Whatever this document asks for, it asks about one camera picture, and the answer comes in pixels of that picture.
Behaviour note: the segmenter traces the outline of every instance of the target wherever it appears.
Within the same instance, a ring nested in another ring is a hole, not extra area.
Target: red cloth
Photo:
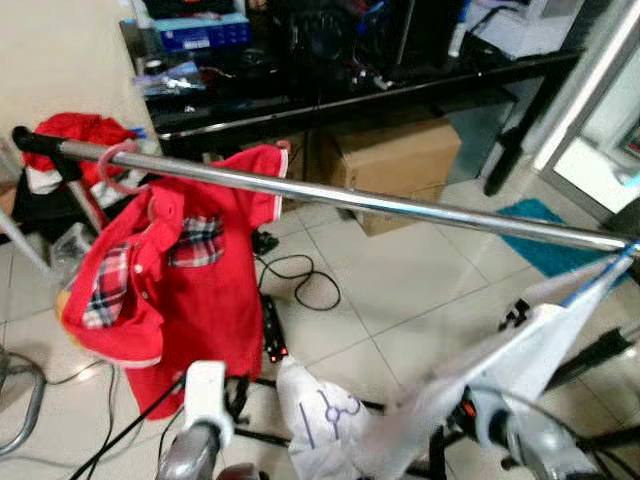
[[[38,125],[35,133],[54,135],[98,145],[115,145],[127,139],[136,138],[135,133],[123,128],[113,118],[102,118],[100,115],[85,113],[58,113]],[[23,153],[22,159],[25,165],[41,172],[48,172],[55,168],[51,159],[44,155]],[[90,186],[102,181],[95,163],[80,162],[80,168]],[[122,169],[108,167],[107,172],[109,176],[112,176],[122,172]]]
[[[285,153],[263,146],[219,165],[283,176],[286,163]],[[250,237],[277,219],[280,205],[273,195],[164,178],[93,245],[62,322],[87,349],[127,369],[140,410],[196,360],[223,360],[232,376],[259,375],[262,307]],[[171,415],[182,400],[172,395],[150,418]]]

